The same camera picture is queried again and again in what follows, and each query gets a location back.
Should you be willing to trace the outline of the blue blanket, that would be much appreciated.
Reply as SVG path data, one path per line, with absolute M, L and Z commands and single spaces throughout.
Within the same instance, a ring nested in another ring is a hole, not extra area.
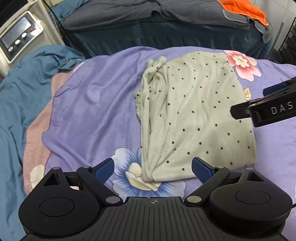
M 83 62 L 63 45 L 39 47 L 21 58 L 1 83 L 1 240 L 21 240 L 18 209 L 26 197 L 23 155 L 29 126 L 52 98 L 52 78 Z

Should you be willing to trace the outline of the purple floral bed sheet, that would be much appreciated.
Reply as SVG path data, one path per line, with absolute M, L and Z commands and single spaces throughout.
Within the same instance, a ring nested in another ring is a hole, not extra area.
M 121 198 L 185 197 L 200 186 L 191 161 L 253 167 L 295 198 L 295 119 L 254 128 L 234 104 L 295 77 L 295 66 L 237 51 L 134 47 L 51 78 L 50 101 L 27 130 L 25 191 L 53 167 L 115 162 Z

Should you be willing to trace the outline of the grey blanket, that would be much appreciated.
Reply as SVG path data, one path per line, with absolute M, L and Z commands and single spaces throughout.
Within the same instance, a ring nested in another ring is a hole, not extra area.
M 273 27 L 253 4 L 248 13 L 232 13 L 218 1 L 64 1 L 57 11 L 67 30 L 77 31 L 124 21 L 149 18 L 153 13 L 167 20 L 198 25 L 215 25 L 248 30 L 254 26 L 264 42 L 273 36 Z

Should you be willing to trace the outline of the orange cloth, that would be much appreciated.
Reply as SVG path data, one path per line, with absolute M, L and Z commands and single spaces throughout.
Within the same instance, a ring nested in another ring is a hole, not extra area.
M 265 26 L 269 25 L 265 12 L 249 0 L 219 0 L 218 2 L 227 12 L 248 16 Z

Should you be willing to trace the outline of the white appliance with panel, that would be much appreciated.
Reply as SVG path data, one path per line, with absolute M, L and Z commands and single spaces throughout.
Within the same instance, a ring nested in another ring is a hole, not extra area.
M 1 77 L 44 45 L 64 45 L 54 16 L 60 1 L 1 1 Z

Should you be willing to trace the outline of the cream polka dot shirt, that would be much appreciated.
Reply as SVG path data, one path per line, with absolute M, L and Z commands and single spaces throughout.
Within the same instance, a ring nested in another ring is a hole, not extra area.
M 192 178 L 194 157 L 231 170 L 257 163 L 251 120 L 230 113 L 245 96 L 224 53 L 150 59 L 135 98 L 145 182 Z

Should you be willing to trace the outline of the dark teal bed cover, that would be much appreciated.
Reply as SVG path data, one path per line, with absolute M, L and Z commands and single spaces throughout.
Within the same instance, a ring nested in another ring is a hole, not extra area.
M 112 55 L 137 46 L 160 50 L 192 46 L 236 50 L 256 59 L 266 59 L 273 45 L 272 40 L 264 42 L 255 25 L 247 30 L 195 25 L 168 20 L 158 13 L 145 19 L 66 32 L 71 46 L 91 57 Z

